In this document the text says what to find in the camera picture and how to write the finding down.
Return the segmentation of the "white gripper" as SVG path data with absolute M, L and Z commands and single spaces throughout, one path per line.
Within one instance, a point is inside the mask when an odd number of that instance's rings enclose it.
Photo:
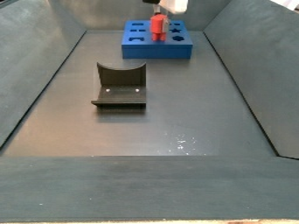
M 154 6 L 155 15 L 162 14 L 162 9 L 172 14 L 183 14 L 188 8 L 188 0 L 143 0 L 143 2 Z M 163 14 L 163 32 L 168 32 L 168 26 L 168 15 Z

